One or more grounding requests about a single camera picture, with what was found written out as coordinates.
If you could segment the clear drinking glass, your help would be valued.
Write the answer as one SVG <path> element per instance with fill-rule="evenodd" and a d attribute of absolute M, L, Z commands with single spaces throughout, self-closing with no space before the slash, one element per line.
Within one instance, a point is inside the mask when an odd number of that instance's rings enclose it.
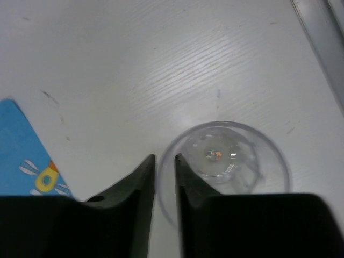
<path fill-rule="evenodd" d="M 177 228 L 175 157 L 181 154 L 198 179 L 224 195 L 285 193 L 288 164 L 275 143 L 248 125 L 213 121 L 192 127 L 167 147 L 156 172 L 157 201 Z"/>

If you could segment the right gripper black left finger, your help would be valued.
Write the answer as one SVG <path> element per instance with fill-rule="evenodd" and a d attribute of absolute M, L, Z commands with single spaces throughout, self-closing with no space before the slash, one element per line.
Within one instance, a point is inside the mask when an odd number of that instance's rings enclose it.
<path fill-rule="evenodd" d="M 155 198 L 156 156 L 82 203 L 81 257 L 147 257 Z"/>

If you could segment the blue space-print cloth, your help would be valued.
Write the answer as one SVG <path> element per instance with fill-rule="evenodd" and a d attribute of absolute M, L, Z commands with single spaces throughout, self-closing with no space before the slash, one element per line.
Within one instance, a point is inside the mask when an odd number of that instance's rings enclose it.
<path fill-rule="evenodd" d="M 72 196 L 18 105 L 1 101 L 1 195 Z"/>

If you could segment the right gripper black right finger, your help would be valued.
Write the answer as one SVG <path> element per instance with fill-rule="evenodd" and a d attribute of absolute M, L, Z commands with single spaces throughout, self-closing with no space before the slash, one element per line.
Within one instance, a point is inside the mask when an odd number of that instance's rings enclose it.
<path fill-rule="evenodd" d="M 175 156 L 174 167 L 181 256 L 225 257 L 224 241 L 211 221 L 211 205 L 225 195 L 196 175 L 182 154 Z"/>

